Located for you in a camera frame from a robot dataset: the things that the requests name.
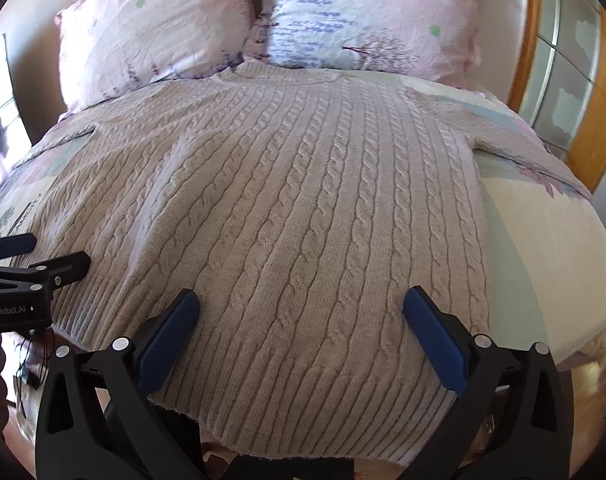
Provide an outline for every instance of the floral pillow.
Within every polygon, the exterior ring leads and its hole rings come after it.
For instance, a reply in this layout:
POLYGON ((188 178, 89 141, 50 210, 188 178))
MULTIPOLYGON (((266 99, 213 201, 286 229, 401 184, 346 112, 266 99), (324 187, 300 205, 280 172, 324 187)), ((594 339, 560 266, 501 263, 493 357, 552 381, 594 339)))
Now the floral pillow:
POLYGON ((262 0, 246 58, 375 70, 465 87, 480 0, 262 0))
POLYGON ((61 10, 59 72, 68 113, 161 79, 242 62, 250 0, 80 0, 61 10))

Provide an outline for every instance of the headboard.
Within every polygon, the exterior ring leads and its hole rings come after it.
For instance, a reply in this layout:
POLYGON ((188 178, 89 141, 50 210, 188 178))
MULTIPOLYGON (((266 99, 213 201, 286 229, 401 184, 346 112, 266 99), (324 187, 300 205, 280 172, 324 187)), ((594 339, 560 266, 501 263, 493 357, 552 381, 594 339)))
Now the headboard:
MULTIPOLYGON (((7 0, 0 12, 6 35, 16 103, 26 130, 38 141, 65 111, 58 83, 58 29, 55 14, 76 0, 7 0)), ((483 64, 474 78, 507 101, 521 46, 528 0, 484 0, 480 43, 483 64)))

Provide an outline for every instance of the bed sheet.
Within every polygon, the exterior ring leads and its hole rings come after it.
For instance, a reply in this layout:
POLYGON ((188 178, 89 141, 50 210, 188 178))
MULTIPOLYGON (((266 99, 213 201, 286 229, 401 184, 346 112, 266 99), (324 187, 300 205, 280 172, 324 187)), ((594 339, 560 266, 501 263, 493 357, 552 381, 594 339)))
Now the bed sheet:
MULTIPOLYGON (((341 73, 438 96, 540 143, 525 121, 486 92, 387 73, 341 73)), ((90 134, 28 155, 10 175, 0 189, 0 236, 29 231, 31 211, 90 134)), ((485 152, 476 152, 476 160, 494 271, 490 335, 509 348, 543 341, 557 363, 577 356, 606 360, 606 231, 596 212, 569 187, 512 161, 485 152)))

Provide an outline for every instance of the tree print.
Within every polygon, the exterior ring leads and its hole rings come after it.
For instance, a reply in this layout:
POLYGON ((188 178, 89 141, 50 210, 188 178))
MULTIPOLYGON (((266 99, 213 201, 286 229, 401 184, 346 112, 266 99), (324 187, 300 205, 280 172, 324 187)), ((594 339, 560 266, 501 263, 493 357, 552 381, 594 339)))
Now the tree print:
POLYGON ((343 46, 358 55, 357 70, 410 73, 416 68, 418 57, 387 29, 366 33, 360 46, 343 46))

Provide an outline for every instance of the beige cable knit sweater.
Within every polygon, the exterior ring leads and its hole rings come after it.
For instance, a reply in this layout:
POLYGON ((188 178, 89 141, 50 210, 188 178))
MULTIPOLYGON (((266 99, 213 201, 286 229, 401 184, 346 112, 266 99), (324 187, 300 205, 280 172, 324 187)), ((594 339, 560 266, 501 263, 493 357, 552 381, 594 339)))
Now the beige cable knit sweater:
POLYGON ((25 264, 86 250, 53 303, 84 348, 183 288, 202 317, 156 400, 240 452, 407 464, 449 409, 401 302, 420 284, 487 332, 472 149, 587 193, 527 139, 407 88, 246 64, 151 85, 54 127, 90 140, 40 203, 25 264))

